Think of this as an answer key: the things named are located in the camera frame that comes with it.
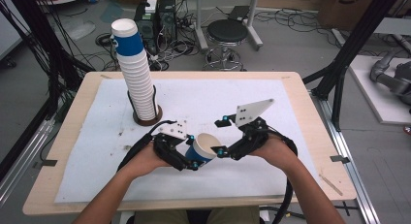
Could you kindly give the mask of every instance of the metal pole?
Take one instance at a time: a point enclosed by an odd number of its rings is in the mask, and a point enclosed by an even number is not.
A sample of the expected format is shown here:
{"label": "metal pole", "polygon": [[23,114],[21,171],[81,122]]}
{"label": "metal pole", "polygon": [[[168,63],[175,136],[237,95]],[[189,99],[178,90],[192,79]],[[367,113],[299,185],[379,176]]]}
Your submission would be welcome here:
{"label": "metal pole", "polygon": [[263,42],[261,41],[260,37],[258,36],[256,30],[253,27],[253,20],[254,20],[256,6],[257,6],[257,0],[251,0],[250,14],[248,15],[248,19],[245,19],[242,22],[245,24],[245,27],[247,27],[248,36],[256,45],[256,50],[259,50],[260,47],[263,46]]}
{"label": "metal pole", "polygon": [[373,0],[333,63],[326,69],[323,69],[321,73],[314,73],[314,76],[311,75],[303,79],[304,81],[313,81],[323,77],[318,86],[312,91],[313,95],[318,96],[320,99],[328,99],[332,89],[336,85],[338,86],[338,89],[335,90],[334,106],[332,107],[332,123],[338,130],[342,87],[344,83],[344,79],[342,78],[345,76],[357,53],[361,50],[369,36],[375,31],[395,1],[396,0]]}
{"label": "metal pole", "polygon": [[251,0],[250,15],[248,15],[248,20],[247,20],[248,27],[253,25],[254,15],[256,13],[256,7],[257,7],[257,0]]}
{"label": "metal pole", "polygon": [[396,8],[395,12],[393,13],[393,17],[396,17],[401,9],[407,4],[408,0],[402,0],[401,4]]}
{"label": "metal pole", "polygon": [[197,0],[197,20],[194,22],[194,30],[196,31],[202,53],[204,53],[208,50],[208,44],[202,30],[202,0]]}

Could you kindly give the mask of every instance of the equipment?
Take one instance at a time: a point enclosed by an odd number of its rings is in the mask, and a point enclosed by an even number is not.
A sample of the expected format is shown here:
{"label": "equipment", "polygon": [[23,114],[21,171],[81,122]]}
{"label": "equipment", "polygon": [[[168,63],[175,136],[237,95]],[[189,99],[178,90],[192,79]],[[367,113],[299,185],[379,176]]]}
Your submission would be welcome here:
{"label": "equipment", "polygon": [[158,6],[160,16],[161,31],[163,40],[169,44],[177,40],[176,22],[175,22],[175,0],[160,0]]}
{"label": "equipment", "polygon": [[396,67],[394,77],[385,74],[390,67],[390,62],[394,58],[395,52],[390,51],[381,60],[377,61],[371,68],[369,78],[372,81],[381,83],[388,88],[404,104],[411,105],[411,61],[399,64]]}
{"label": "equipment", "polygon": [[[273,134],[281,139],[296,155],[298,150],[292,140],[280,134],[266,124],[266,121],[259,117],[271,104],[273,100],[256,102],[244,106],[237,107],[237,113],[223,116],[222,120],[216,120],[215,125],[220,127],[231,126],[230,120],[242,131],[243,135],[240,140],[232,144],[230,147],[216,146],[212,147],[219,158],[231,157],[234,160],[239,160],[245,155],[263,146],[269,134]],[[288,206],[293,198],[293,186],[287,179],[287,187],[284,195],[283,203],[281,204],[278,213],[275,215],[273,224],[279,223],[285,215]]]}
{"label": "equipment", "polygon": [[158,53],[158,14],[147,13],[145,7],[148,3],[142,1],[139,6],[136,8],[136,14],[134,16],[134,21],[136,22],[139,32],[142,35],[142,43],[144,44],[145,49],[151,54],[156,55]]}
{"label": "equipment", "polygon": [[[160,133],[152,135],[160,125],[168,124],[160,127]],[[127,152],[123,161],[118,166],[118,171],[124,167],[135,155],[137,155],[146,145],[154,141],[154,151],[157,156],[163,159],[168,164],[172,165],[179,171],[189,169],[197,171],[203,165],[203,161],[189,160],[180,154],[176,147],[187,140],[186,143],[191,145],[194,141],[194,136],[186,134],[186,121],[170,121],[165,120],[157,123],[147,134],[142,136],[133,147]]]}

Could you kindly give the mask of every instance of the stool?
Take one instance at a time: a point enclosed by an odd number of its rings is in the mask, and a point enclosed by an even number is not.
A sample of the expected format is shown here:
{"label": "stool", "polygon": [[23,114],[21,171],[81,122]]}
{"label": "stool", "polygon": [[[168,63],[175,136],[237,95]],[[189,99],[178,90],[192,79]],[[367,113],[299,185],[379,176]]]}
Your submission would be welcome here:
{"label": "stool", "polygon": [[220,71],[231,71],[237,67],[245,71],[239,61],[239,54],[228,48],[238,46],[245,41],[247,28],[242,23],[231,19],[216,20],[208,26],[206,35],[210,41],[221,47],[212,48],[207,52],[203,70],[209,66]]}

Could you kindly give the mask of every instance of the aluminum frame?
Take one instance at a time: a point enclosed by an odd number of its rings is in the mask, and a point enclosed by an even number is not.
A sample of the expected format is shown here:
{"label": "aluminum frame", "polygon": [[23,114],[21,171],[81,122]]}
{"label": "aluminum frame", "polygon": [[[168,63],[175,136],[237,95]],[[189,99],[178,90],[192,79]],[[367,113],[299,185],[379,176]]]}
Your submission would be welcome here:
{"label": "aluminum frame", "polygon": [[350,160],[350,162],[344,164],[344,168],[347,171],[348,176],[353,181],[354,187],[357,191],[357,203],[360,208],[361,215],[364,219],[364,223],[379,224],[380,220],[377,216],[374,206],[372,205],[371,200],[369,199],[364,183],[354,163],[353,157],[351,156],[350,149],[348,148],[348,145],[344,140],[344,136],[335,128],[332,123],[332,107],[330,106],[328,101],[320,100],[317,97],[312,96],[311,98],[313,98],[313,100],[317,102],[317,104],[321,108],[320,110],[318,110],[318,113],[324,117],[324,122],[338,154],[340,154],[342,157],[347,157]]}

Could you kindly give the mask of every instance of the wire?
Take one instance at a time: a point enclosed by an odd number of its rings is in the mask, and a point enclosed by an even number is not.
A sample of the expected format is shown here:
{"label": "wire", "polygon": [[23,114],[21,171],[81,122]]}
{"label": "wire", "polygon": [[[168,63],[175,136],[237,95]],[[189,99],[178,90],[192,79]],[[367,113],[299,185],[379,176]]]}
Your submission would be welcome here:
{"label": "wire", "polygon": [[[112,53],[112,40],[111,40],[111,33],[103,33],[100,34],[96,37],[95,39],[95,44],[99,47],[102,47],[110,56],[112,63],[114,64],[114,68],[116,70],[117,68],[117,59],[114,57]],[[102,71],[105,71],[107,69],[106,65],[103,68]]]}
{"label": "wire", "polygon": [[218,7],[215,7],[215,8],[216,8],[218,11],[220,11],[222,14],[224,14],[224,15],[226,15],[226,16],[229,15],[229,14],[224,13],[223,10],[219,9]]}
{"label": "wire", "polygon": [[158,35],[157,35],[157,47],[160,49],[160,51],[167,50],[167,48],[169,47],[169,46],[167,45],[167,41],[166,41],[166,47],[165,47],[164,49],[160,48],[160,42],[159,42],[159,40],[160,40],[160,36],[163,35],[162,32],[163,32],[163,30],[164,30],[164,27],[165,27],[165,25],[163,25],[163,27],[161,28],[160,32],[158,32]]}
{"label": "wire", "polygon": [[[260,210],[269,210],[269,211],[279,211],[279,208],[275,208],[275,207],[260,207]],[[288,214],[290,214],[291,216],[295,216],[301,219],[305,219],[305,216],[303,214],[297,213],[297,212],[292,212],[292,211],[288,211],[286,210],[286,212]]]}
{"label": "wire", "polygon": [[47,146],[48,144],[50,144],[51,141],[54,140],[54,138],[57,136],[57,134],[58,134],[59,131],[60,131],[60,130],[58,130],[58,131],[53,135],[53,137],[51,137],[51,139],[49,139],[48,142],[45,143],[45,144],[42,146],[42,149],[40,150],[40,153],[39,153],[39,157],[40,157],[40,160],[42,160],[42,162],[46,161],[46,158],[43,157],[43,151],[45,151],[46,146]]}
{"label": "wire", "polygon": [[68,15],[63,15],[63,14],[60,14],[61,16],[66,16],[66,17],[72,17],[72,16],[78,16],[78,15],[81,15],[81,14],[83,14],[83,13],[86,13],[88,11],[88,9],[86,8],[86,9],[84,9],[84,11],[81,11],[81,12],[79,12],[79,13],[76,13],[76,14],[68,14]]}
{"label": "wire", "polygon": [[216,14],[223,14],[223,15],[225,15],[225,13],[221,13],[221,12],[212,13],[211,15],[208,16],[208,18],[207,18],[206,20],[204,20],[204,21],[201,23],[201,26],[203,27],[203,24],[204,24],[205,22],[207,22],[212,16],[214,16],[214,15],[216,15]]}
{"label": "wire", "polygon": [[322,27],[316,20],[317,15],[297,9],[281,9],[276,12],[259,12],[254,15],[257,21],[267,22],[275,20],[278,24],[289,27],[297,32],[316,31],[326,37],[327,42],[341,48],[330,28]]}

